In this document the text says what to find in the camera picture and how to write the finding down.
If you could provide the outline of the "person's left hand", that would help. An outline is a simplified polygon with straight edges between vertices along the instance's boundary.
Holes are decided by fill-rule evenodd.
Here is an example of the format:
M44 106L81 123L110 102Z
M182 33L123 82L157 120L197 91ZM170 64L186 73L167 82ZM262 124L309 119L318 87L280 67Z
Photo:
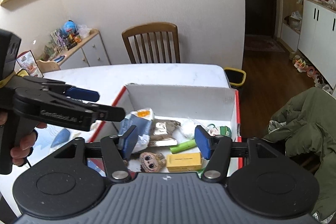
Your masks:
M29 135L26 135L21 139L17 147L11 149L10 155L14 165L25 165L25 161L31 152L31 148L37 141L37 138L38 134L33 130Z

